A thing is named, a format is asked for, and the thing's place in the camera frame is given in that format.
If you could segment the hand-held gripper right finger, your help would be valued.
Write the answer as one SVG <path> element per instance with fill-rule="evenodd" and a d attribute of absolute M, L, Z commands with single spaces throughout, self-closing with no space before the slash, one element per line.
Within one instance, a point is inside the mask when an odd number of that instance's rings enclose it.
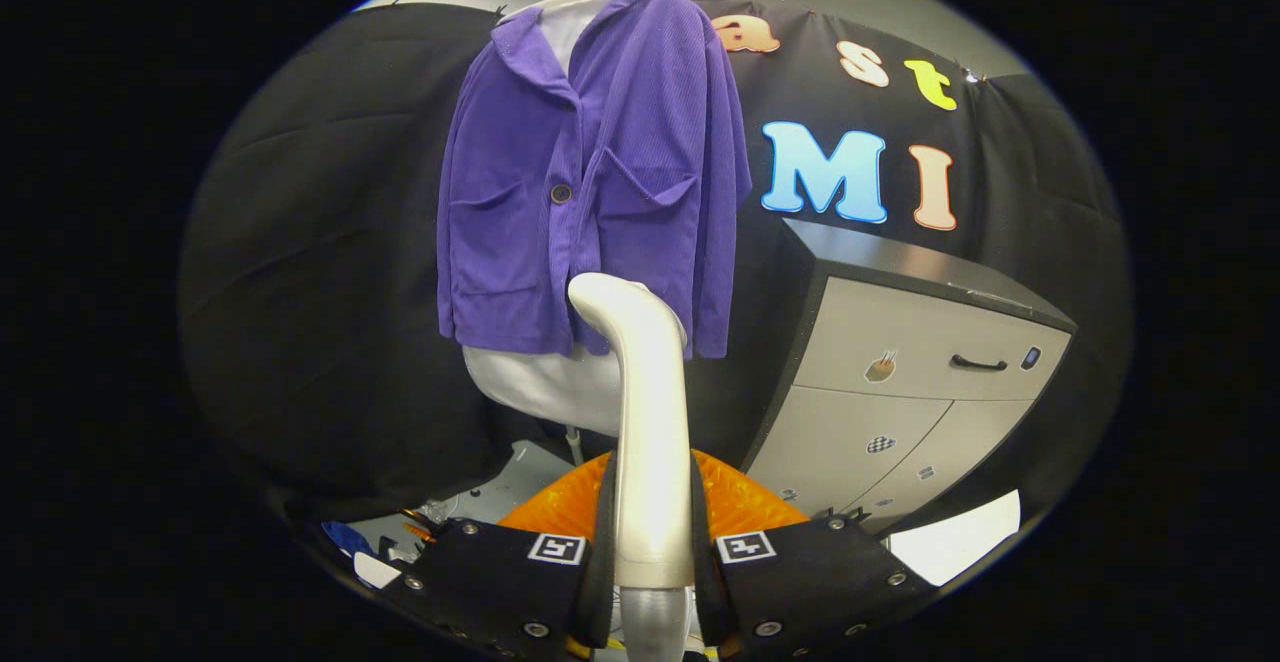
<path fill-rule="evenodd" d="M 832 659 L 940 599 L 852 519 L 808 517 L 700 451 L 691 499 L 696 616 L 723 661 Z"/>

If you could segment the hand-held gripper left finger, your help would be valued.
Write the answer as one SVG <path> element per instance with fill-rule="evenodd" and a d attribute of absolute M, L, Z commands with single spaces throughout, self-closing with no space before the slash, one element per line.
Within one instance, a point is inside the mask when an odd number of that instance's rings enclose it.
<path fill-rule="evenodd" d="M 604 453 L 500 524 L 451 520 L 401 572 L 401 613 L 471 661 L 590 661 L 614 610 L 613 485 Z"/>

